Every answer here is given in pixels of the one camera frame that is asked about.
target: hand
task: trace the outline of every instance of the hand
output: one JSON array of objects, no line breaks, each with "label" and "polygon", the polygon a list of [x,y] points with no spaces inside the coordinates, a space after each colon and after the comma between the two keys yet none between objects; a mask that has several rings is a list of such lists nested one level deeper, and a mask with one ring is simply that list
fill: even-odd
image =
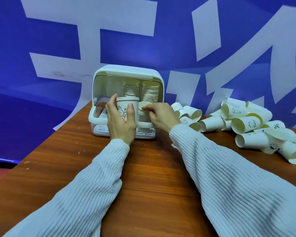
[{"label": "hand", "polygon": [[126,144],[130,145],[136,135],[136,122],[134,106],[127,106],[126,115],[127,121],[121,116],[116,108],[117,94],[113,95],[110,101],[105,105],[108,115],[108,128],[111,139],[121,139]]},{"label": "hand", "polygon": [[179,118],[168,103],[153,103],[142,108],[149,111],[151,122],[159,129],[170,133],[171,129],[181,124]]}]

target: left hand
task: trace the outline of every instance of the left hand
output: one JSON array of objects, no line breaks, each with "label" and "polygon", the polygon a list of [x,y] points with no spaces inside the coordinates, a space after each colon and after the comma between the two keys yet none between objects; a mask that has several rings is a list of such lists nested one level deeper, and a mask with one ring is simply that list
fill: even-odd
[{"label": "left hand", "polygon": [[111,139],[121,139],[130,145],[136,135],[137,124],[135,122],[134,106],[129,104],[126,110],[127,121],[121,116],[116,108],[117,94],[113,95],[105,105],[108,115],[108,128]]}]

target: cup storage box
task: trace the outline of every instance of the cup storage box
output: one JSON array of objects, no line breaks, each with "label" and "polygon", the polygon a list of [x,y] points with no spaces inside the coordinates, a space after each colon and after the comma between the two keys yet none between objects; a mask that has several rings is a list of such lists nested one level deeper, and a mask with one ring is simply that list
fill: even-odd
[{"label": "cup storage box", "polygon": [[[164,82],[156,70],[106,65],[95,72],[92,93],[89,113],[91,131],[94,135],[109,136],[105,104],[112,95],[117,93],[119,97],[139,97],[140,102],[164,102]],[[151,122],[137,122],[136,138],[151,139],[155,136],[156,130]]]}]

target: sweater sleeve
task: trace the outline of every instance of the sweater sleeve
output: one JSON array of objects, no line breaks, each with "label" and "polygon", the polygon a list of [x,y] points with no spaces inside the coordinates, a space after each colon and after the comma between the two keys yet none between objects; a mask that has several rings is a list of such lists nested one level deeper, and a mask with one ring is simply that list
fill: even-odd
[{"label": "sweater sleeve", "polygon": [[170,138],[220,237],[295,237],[296,187],[186,125]]},{"label": "sweater sleeve", "polygon": [[111,140],[72,182],[4,237],[99,237],[102,218],[122,187],[128,152],[122,140]]}]

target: drip tray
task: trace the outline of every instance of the drip tray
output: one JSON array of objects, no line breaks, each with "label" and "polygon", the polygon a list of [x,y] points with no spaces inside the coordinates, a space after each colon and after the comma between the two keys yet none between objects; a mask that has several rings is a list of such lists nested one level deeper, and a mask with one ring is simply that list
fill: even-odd
[{"label": "drip tray", "polygon": [[[104,109],[102,111],[99,118],[102,118],[102,119],[107,119],[108,118],[107,113],[106,113],[106,109]],[[110,136],[109,129],[108,129],[107,125],[96,125],[94,127],[93,132],[96,135]],[[147,132],[141,132],[141,131],[136,130],[136,138],[138,138],[138,139],[152,139],[155,136],[156,136],[156,130],[154,128],[151,128]]]}]

